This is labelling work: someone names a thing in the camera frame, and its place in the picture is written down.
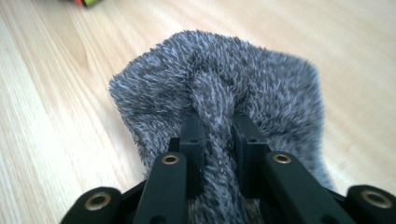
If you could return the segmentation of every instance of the red object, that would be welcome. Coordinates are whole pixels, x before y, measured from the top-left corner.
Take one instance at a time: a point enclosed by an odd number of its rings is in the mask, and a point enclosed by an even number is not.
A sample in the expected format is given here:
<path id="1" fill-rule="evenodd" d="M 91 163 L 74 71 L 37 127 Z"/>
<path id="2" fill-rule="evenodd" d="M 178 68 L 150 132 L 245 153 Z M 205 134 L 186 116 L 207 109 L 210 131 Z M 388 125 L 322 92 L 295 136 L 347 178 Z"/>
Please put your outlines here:
<path id="1" fill-rule="evenodd" d="M 84 3 L 82 2 L 82 0 L 75 0 L 75 3 L 79 4 L 80 6 L 84 6 Z"/>

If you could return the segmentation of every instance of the mounting hole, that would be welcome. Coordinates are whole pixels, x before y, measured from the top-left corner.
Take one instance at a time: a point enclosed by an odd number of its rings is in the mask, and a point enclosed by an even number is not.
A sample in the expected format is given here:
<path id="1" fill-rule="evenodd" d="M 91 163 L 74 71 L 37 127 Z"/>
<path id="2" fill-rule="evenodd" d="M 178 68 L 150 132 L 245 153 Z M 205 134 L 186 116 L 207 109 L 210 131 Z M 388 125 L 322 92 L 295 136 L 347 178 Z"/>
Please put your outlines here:
<path id="1" fill-rule="evenodd" d="M 284 163 L 284 164 L 291 163 L 291 158 L 284 154 L 275 154 L 273 158 L 274 161 L 277 161 L 279 163 Z"/>
<path id="2" fill-rule="evenodd" d="M 334 217 L 331 217 L 329 215 L 324 215 L 323 217 L 320 218 L 320 223 L 338 224 L 339 222 Z"/>
<path id="3" fill-rule="evenodd" d="M 163 157 L 163 164 L 172 165 L 175 163 L 178 163 L 178 156 L 169 155 L 169 156 Z"/>
<path id="4" fill-rule="evenodd" d="M 166 224 L 166 218 L 162 216 L 156 216 L 153 217 L 150 221 L 149 224 Z"/>
<path id="5" fill-rule="evenodd" d="M 90 211 L 96 211 L 102 209 L 111 201 L 111 196 L 107 192 L 97 192 L 94 193 L 88 200 L 85 202 L 85 208 Z"/>
<path id="6" fill-rule="evenodd" d="M 384 196 L 382 193 L 365 189 L 361 192 L 361 197 L 367 203 L 380 208 L 391 208 L 393 206 L 392 201 Z"/>

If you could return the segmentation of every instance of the screw hole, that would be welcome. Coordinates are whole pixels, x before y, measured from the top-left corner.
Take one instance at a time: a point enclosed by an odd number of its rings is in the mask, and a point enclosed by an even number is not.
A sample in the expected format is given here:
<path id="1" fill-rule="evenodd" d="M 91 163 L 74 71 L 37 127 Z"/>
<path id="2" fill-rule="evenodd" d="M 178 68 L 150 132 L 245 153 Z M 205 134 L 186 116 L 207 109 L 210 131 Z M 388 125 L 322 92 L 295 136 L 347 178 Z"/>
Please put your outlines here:
<path id="1" fill-rule="evenodd" d="M 365 189 L 361 192 L 361 197 L 364 201 L 376 207 L 391 208 L 393 206 L 389 198 L 377 191 Z"/>
<path id="2" fill-rule="evenodd" d="M 178 163 L 178 157 L 174 155 L 165 156 L 163 157 L 163 163 L 167 165 Z"/>
<path id="3" fill-rule="evenodd" d="M 276 154 L 273 158 L 274 161 L 277 161 L 279 163 L 291 163 L 291 158 L 284 154 Z"/>
<path id="4" fill-rule="evenodd" d="M 102 209 L 110 203 L 111 196 L 107 192 L 97 192 L 94 193 L 88 200 L 85 202 L 85 208 L 90 211 L 96 211 Z"/>

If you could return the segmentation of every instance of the light wood surface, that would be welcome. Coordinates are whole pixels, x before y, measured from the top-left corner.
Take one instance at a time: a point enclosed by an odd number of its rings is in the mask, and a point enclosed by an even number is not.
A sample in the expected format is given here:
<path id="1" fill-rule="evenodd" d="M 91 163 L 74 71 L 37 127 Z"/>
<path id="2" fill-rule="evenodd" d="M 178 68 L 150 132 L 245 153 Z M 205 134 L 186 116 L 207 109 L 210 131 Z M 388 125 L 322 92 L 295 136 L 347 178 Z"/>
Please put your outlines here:
<path id="1" fill-rule="evenodd" d="M 0 223 L 58 223 L 85 191 L 143 178 L 108 93 L 129 61 L 182 30 L 239 36 L 314 63 L 336 187 L 396 194 L 396 2 L 0 1 Z"/>

